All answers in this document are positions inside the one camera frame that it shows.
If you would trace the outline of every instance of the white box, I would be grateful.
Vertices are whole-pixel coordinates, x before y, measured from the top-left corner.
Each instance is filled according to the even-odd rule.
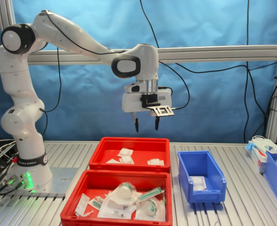
[[[254,147],[254,146],[250,150],[247,150],[247,151],[250,154],[259,173],[264,173],[266,170],[266,163],[267,163],[266,153],[261,152],[257,147]]]

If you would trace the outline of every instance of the green led light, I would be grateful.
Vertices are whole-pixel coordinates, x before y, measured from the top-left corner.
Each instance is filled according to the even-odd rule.
[[[30,173],[26,172],[26,175],[27,175],[27,180],[29,181],[29,187],[28,187],[28,189],[30,189],[30,188],[34,187],[34,184],[32,182],[32,178],[31,178]]]

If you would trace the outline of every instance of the sterile package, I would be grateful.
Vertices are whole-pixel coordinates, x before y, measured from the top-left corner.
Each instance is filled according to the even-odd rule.
[[[132,153],[133,153],[133,150],[122,148],[118,154],[118,157],[131,156]]]
[[[166,206],[156,198],[147,199],[136,204],[135,220],[166,221]]]
[[[260,151],[252,141],[249,141],[249,144],[245,146],[245,149],[251,156],[255,166],[257,167],[259,173],[264,173],[266,170],[267,156],[266,153]]]
[[[266,151],[271,154],[277,153],[277,145],[270,139],[266,139],[262,136],[254,136],[250,142],[252,142],[264,154],[266,154]]]
[[[205,191],[207,190],[206,182],[204,177],[200,176],[192,176],[190,179],[193,181],[194,184],[194,191]]]
[[[92,199],[92,200],[90,200],[89,202],[88,202],[88,204],[90,205],[90,206],[92,206],[93,208],[95,208],[95,209],[97,209],[97,210],[100,210],[100,208],[101,208],[101,205],[102,205],[102,203],[100,203],[100,202],[98,202],[96,199]]]
[[[74,213],[80,217],[80,216],[84,216],[86,207],[88,205],[90,198],[87,197],[84,193],[82,194],[80,201],[76,207],[76,210],[74,211]]]
[[[116,160],[114,160],[114,159],[110,159],[109,161],[107,161],[106,163],[120,163],[119,161],[116,161]]]
[[[163,160],[160,159],[151,159],[148,161],[148,165],[152,165],[152,166],[164,166],[165,163]]]
[[[119,159],[119,161],[123,164],[134,164],[134,161],[130,156],[123,156]]]
[[[103,201],[98,218],[131,219],[136,210],[135,201],[141,195],[129,182],[120,184]]]

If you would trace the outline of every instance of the black band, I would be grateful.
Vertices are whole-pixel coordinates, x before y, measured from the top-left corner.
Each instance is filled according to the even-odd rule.
[[[131,72],[121,72],[118,69],[118,63],[119,63],[119,61],[122,61],[122,60],[130,60],[130,61],[135,62],[135,69]],[[118,54],[116,57],[114,57],[114,59],[112,60],[112,63],[111,63],[111,69],[112,69],[113,73],[122,79],[130,78],[132,76],[138,75],[140,73],[140,68],[141,68],[140,59],[136,56],[128,55],[125,53]]]
[[[14,50],[14,51],[10,50],[7,48],[5,43],[3,43],[2,37],[3,37],[4,33],[6,33],[7,31],[13,31],[19,36],[20,42],[21,42],[19,49]],[[34,33],[33,29],[29,25],[14,24],[9,27],[6,27],[2,31],[0,39],[1,39],[1,43],[2,43],[3,47],[8,52],[13,53],[13,54],[24,54],[30,50],[30,48],[32,47],[33,43],[36,40],[36,37],[35,37],[35,33]]]
[[[36,159],[22,159],[19,157],[19,155],[17,157],[18,157],[18,162],[17,162],[18,166],[30,167],[30,166],[37,166],[40,164],[42,166],[45,166],[48,162],[46,153],[44,153],[42,156]]]

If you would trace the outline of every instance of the metal plate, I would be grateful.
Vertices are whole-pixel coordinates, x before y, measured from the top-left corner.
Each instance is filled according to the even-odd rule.
[[[66,198],[6,195],[0,197],[0,226],[59,226],[60,213],[98,142],[45,142],[52,167],[79,168]],[[178,179],[177,151],[209,150],[227,179],[220,205],[186,202]],[[256,171],[242,144],[170,143],[174,226],[277,226],[277,198]]]

